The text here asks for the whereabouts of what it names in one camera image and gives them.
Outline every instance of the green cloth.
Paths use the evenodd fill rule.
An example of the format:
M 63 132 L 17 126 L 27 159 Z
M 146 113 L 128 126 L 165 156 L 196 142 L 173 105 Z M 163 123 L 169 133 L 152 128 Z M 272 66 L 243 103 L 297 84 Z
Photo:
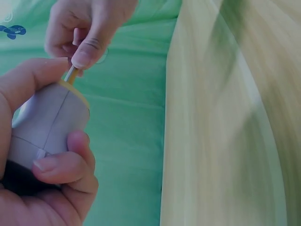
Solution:
M 20 25 L 27 33 L 11 40 L 0 32 L 0 73 L 47 57 L 44 36 L 55 1 L 5 2 L 0 25 Z M 166 56 L 180 7 L 180 0 L 141 1 L 104 59 L 76 80 L 91 105 L 87 132 L 100 184 L 86 226 L 159 225 Z

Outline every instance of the light yellow cloth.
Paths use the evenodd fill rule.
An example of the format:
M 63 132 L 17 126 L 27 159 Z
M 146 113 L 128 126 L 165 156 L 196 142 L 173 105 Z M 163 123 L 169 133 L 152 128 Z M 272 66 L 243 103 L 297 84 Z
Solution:
M 301 1 L 183 0 L 161 226 L 301 225 Z

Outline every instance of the hand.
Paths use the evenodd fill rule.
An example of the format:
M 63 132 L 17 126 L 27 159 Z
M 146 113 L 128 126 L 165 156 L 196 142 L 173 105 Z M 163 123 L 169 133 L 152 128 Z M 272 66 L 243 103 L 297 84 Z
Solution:
M 0 77 L 0 180 L 7 161 L 13 113 L 36 90 L 60 80 L 67 69 L 67 58 L 31 59 Z M 84 132 L 71 133 L 67 145 L 69 152 L 40 159 L 32 168 L 40 181 L 62 184 L 61 191 L 20 197 L 0 184 L 0 225 L 82 225 L 98 189 L 95 159 Z M 44 171 L 51 163 L 56 166 Z
M 133 14 L 138 0 L 58 0 L 53 5 L 45 50 L 53 57 L 72 57 L 83 70 L 104 54 L 116 30 Z

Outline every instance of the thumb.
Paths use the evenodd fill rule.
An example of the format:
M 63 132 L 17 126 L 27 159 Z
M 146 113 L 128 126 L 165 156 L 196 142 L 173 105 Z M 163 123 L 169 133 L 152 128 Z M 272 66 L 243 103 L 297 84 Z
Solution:
M 122 25 L 110 11 L 95 9 L 91 29 L 74 53 L 71 62 L 78 69 L 87 69 L 104 54 L 116 30 Z

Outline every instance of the finger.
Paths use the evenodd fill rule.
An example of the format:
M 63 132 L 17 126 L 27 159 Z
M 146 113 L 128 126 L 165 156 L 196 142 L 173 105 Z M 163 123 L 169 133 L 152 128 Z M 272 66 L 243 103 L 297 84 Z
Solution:
M 94 193 L 97 180 L 84 159 L 74 153 L 54 154 L 34 162 L 32 171 L 35 177 L 47 184 L 71 184 L 83 193 Z
M 75 131 L 69 134 L 67 139 L 68 149 L 79 154 L 94 172 L 95 157 L 89 148 L 90 138 L 83 131 Z
M 122 25 L 119 16 L 107 10 L 104 4 L 93 8 L 92 25 L 87 37 L 81 42 L 71 61 L 79 69 L 87 69 L 104 54 L 112 37 Z
M 70 11 L 69 1 L 58 1 L 50 11 L 46 30 L 45 51 L 52 57 L 72 57 L 74 52 L 68 49 L 76 48 L 72 44 L 75 28 L 89 27 L 89 24 L 79 20 Z
M 48 184 L 63 184 L 62 192 L 85 219 L 95 200 L 98 181 L 91 168 L 78 154 L 70 151 L 35 161 L 35 177 Z
M 88 29 L 80 29 L 75 28 L 74 29 L 74 37 L 73 37 L 73 45 L 78 47 L 83 40 L 86 38 L 86 36 L 89 34 Z
M 5 97 L 13 113 L 35 91 L 60 80 L 67 70 L 67 58 L 27 60 L 0 78 L 0 94 Z

